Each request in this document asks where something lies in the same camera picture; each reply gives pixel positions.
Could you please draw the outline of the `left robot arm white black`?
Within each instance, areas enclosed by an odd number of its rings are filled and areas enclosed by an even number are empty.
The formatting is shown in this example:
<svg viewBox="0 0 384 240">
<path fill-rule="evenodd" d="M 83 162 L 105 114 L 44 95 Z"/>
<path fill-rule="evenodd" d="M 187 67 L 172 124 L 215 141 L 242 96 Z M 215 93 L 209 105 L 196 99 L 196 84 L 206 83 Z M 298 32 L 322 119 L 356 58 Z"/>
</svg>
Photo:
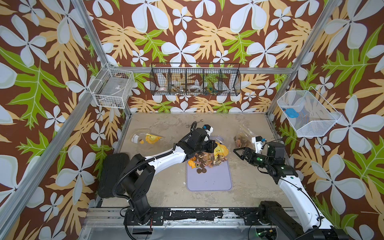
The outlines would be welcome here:
<svg viewBox="0 0 384 240">
<path fill-rule="evenodd" d="M 134 219 L 140 225 L 148 223 L 152 208 L 147 192 L 154 176 L 173 165 L 192 159 L 196 154 L 213 153 L 218 145 L 210 139 L 213 131 L 214 128 L 210 125 L 198 128 L 197 122 L 193 122 L 190 132 L 170 150 L 149 157 L 134 155 L 112 188 L 113 196 L 128 201 Z"/>
</svg>

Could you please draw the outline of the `clear bag of donuts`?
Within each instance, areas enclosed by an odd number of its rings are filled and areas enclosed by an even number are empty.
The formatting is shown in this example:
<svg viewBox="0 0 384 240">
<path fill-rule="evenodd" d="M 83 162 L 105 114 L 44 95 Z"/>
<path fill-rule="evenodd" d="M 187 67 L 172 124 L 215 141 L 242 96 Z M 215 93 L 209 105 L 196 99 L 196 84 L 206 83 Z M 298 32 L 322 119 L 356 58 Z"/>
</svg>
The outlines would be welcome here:
<svg viewBox="0 0 384 240">
<path fill-rule="evenodd" d="M 223 162 L 227 161 L 227 156 L 229 155 L 229 149 L 222 143 L 216 142 L 217 146 L 214 149 L 213 153 L 207 153 L 206 166 L 212 168 L 215 166 L 221 165 Z"/>
</svg>

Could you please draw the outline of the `ziploc bag with cookies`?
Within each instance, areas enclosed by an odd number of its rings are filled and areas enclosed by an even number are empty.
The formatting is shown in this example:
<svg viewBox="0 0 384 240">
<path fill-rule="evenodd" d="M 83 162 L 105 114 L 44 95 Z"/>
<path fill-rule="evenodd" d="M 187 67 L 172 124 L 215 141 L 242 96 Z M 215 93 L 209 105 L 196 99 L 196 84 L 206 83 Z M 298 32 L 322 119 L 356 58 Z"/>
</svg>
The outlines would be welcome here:
<svg viewBox="0 0 384 240">
<path fill-rule="evenodd" d="M 154 145 L 163 137 L 150 133 L 149 129 L 139 129 L 131 135 L 131 142 L 139 145 Z"/>
</svg>

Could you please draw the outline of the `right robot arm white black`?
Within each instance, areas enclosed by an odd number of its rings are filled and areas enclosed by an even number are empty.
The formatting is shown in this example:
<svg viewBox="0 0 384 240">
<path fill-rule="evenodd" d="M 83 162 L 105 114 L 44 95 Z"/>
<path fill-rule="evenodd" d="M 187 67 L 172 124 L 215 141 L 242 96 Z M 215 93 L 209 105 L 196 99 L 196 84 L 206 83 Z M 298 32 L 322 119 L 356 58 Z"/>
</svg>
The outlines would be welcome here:
<svg viewBox="0 0 384 240">
<path fill-rule="evenodd" d="M 321 213 L 294 168 L 284 165 L 283 159 L 262 155 L 248 147 L 234 149 L 234 153 L 252 166 L 265 169 L 263 173 L 273 178 L 289 199 L 300 220 L 300 223 L 297 223 L 277 202 L 262 201 L 256 213 L 259 222 L 276 225 L 290 240 L 349 239 L 344 230 L 335 228 Z"/>
</svg>

